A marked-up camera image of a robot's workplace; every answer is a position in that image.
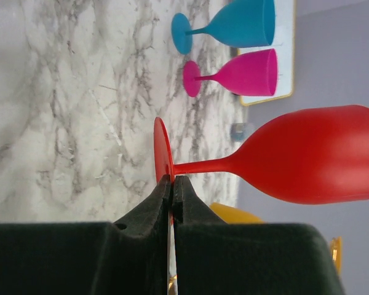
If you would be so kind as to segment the red plastic wine glass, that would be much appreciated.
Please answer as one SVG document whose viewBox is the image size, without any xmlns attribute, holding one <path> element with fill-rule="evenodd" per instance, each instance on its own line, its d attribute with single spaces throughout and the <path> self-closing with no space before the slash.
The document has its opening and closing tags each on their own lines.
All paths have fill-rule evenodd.
<svg viewBox="0 0 369 295">
<path fill-rule="evenodd" d="M 284 202 L 324 205 L 369 200 L 369 108 L 303 109 L 267 122 L 233 154 L 175 164 L 166 127 L 154 121 L 156 178 L 228 172 Z"/>
</svg>

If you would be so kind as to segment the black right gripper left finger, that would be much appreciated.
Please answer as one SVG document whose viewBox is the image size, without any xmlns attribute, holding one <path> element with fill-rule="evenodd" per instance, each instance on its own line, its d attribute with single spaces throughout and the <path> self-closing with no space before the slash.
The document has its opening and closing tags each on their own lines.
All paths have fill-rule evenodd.
<svg viewBox="0 0 369 295">
<path fill-rule="evenodd" d="M 0 224 L 0 294 L 167 294 L 171 188 L 115 222 Z"/>
</svg>

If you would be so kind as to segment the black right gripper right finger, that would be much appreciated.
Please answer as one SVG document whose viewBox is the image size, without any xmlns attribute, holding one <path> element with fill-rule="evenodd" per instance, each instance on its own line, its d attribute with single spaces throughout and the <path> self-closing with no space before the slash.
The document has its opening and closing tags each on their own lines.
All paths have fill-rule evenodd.
<svg viewBox="0 0 369 295">
<path fill-rule="evenodd" d="M 343 294 L 329 247 L 309 224 L 227 224 L 190 180 L 173 185 L 180 294 Z"/>
</svg>

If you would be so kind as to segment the yellow plastic wine glass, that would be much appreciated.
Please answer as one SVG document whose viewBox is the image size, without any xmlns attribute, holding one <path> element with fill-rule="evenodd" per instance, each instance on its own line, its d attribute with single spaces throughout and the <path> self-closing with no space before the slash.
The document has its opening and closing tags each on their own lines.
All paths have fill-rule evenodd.
<svg viewBox="0 0 369 295">
<path fill-rule="evenodd" d="M 264 223 L 261 218 L 255 216 L 254 214 L 220 203 L 212 203 L 210 205 L 210 209 L 228 224 Z"/>
</svg>

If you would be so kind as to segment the blue plastic wine glass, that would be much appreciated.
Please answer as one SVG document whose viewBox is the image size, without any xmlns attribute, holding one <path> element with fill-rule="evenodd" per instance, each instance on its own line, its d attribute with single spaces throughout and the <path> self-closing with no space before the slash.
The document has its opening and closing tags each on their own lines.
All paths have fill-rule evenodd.
<svg viewBox="0 0 369 295">
<path fill-rule="evenodd" d="M 233 1 L 199 29 L 192 29 L 182 13 L 175 14 L 171 22 L 173 43 L 183 55 L 191 51 L 195 34 L 208 34 L 234 48 L 264 47 L 272 44 L 275 28 L 276 8 L 272 0 Z"/>
</svg>

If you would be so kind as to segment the magenta plastic wine glass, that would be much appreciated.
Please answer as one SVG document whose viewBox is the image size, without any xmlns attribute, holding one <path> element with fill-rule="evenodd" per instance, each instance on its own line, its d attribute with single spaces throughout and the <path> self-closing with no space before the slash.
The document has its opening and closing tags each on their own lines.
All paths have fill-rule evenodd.
<svg viewBox="0 0 369 295">
<path fill-rule="evenodd" d="M 191 97 L 198 95 L 202 81 L 218 82 L 237 95 L 273 96 L 277 80 L 278 61 L 274 49 L 240 54 L 209 76 L 201 75 L 194 61 L 186 62 L 183 68 L 183 86 Z"/>
</svg>

